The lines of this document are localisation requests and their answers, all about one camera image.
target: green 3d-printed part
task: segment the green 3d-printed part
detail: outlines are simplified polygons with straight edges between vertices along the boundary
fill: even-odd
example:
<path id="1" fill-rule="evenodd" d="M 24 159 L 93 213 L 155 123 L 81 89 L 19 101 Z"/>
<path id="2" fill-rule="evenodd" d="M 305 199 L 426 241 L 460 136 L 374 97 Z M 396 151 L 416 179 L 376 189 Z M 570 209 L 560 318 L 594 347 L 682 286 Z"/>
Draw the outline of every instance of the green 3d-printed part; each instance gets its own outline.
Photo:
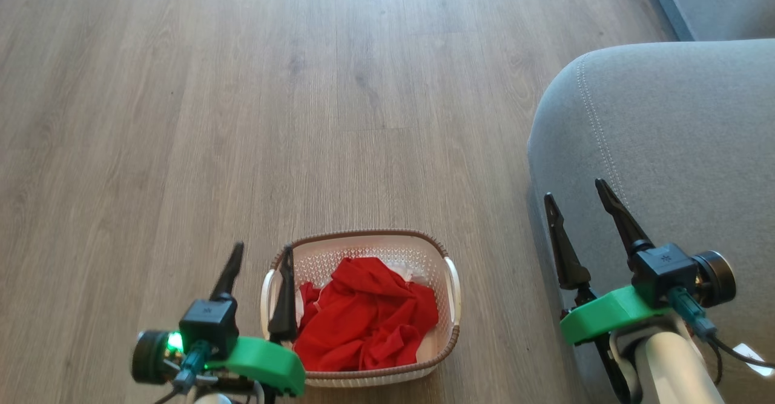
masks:
<path id="1" fill-rule="evenodd" d="M 601 334 L 630 326 L 652 316 L 665 315 L 670 308 L 648 307 L 633 286 L 610 291 L 595 301 L 574 308 L 559 321 L 565 341 L 571 345 L 587 342 Z"/>
<path id="2" fill-rule="evenodd" d="M 229 371 L 261 382 L 285 394 L 304 394 L 307 375 L 298 355 L 284 346 L 257 337 L 240 336 L 227 360 L 207 363 L 208 369 Z"/>

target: white plastic basket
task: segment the white plastic basket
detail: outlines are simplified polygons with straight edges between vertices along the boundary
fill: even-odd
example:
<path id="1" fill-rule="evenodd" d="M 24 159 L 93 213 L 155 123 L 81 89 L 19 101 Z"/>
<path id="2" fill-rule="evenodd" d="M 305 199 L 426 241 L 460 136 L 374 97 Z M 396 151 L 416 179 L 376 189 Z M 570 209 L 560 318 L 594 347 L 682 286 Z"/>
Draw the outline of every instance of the white plastic basket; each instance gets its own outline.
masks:
<path id="1" fill-rule="evenodd" d="M 434 238 L 411 230 L 351 231 L 299 239 L 293 249 L 296 289 L 304 282 L 324 285 L 344 257 L 379 257 L 384 263 L 404 264 L 426 276 L 438 308 L 438 324 L 424 337 L 417 363 L 372 371 L 308 371 L 307 385 L 357 388 L 407 382 L 430 374 L 454 349 L 460 334 L 460 280 L 446 250 Z M 261 289 L 261 327 L 267 339 L 269 318 L 282 283 L 277 272 L 280 258 L 282 252 L 264 277 Z"/>

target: wooden floor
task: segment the wooden floor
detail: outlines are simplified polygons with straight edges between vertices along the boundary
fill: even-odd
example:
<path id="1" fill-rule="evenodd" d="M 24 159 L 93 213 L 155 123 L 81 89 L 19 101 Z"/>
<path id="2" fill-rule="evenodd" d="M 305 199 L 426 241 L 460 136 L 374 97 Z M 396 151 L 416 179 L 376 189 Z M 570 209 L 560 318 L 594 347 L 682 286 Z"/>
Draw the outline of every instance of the wooden floor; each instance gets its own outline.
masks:
<path id="1" fill-rule="evenodd" d="M 0 0 L 0 402 L 144 403 L 172 328 L 246 242 L 238 323 L 287 241 L 416 228 L 460 271 L 430 377 L 301 402 L 574 402 L 528 211 L 551 78 L 670 40 L 648 0 Z"/>

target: gray upholstery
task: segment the gray upholstery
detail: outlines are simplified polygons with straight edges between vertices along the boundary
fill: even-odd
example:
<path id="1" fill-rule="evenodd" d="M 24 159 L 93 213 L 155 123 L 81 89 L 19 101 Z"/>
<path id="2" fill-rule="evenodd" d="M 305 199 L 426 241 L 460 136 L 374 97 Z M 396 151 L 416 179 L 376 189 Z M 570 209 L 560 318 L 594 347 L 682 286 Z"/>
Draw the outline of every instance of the gray upholstery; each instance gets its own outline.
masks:
<path id="1" fill-rule="evenodd" d="M 738 296 L 709 316 L 722 340 L 775 360 L 775 39 L 579 57 L 543 95 L 528 154 L 535 199 L 543 209 L 543 194 L 555 195 L 594 288 L 631 276 L 593 185 L 604 177 L 656 244 L 725 255 Z M 571 294 L 564 301 L 572 305 Z M 593 347 L 576 359 L 591 401 L 615 402 Z M 775 377 L 726 357 L 720 390 L 728 403 L 772 402 Z"/>
<path id="2" fill-rule="evenodd" d="M 775 38 L 775 0 L 659 0 L 682 41 Z"/>

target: red cloth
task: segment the red cloth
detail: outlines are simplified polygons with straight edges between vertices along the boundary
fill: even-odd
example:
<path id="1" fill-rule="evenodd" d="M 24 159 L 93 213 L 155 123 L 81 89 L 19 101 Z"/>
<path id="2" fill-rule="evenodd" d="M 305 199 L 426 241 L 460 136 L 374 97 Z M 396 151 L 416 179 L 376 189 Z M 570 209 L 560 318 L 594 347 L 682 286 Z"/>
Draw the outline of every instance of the red cloth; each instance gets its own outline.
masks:
<path id="1" fill-rule="evenodd" d="M 307 371 L 365 371 L 417 362 L 438 322 L 434 289 L 405 282 L 376 257 L 343 259 L 326 287 L 301 287 L 294 351 Z"/>

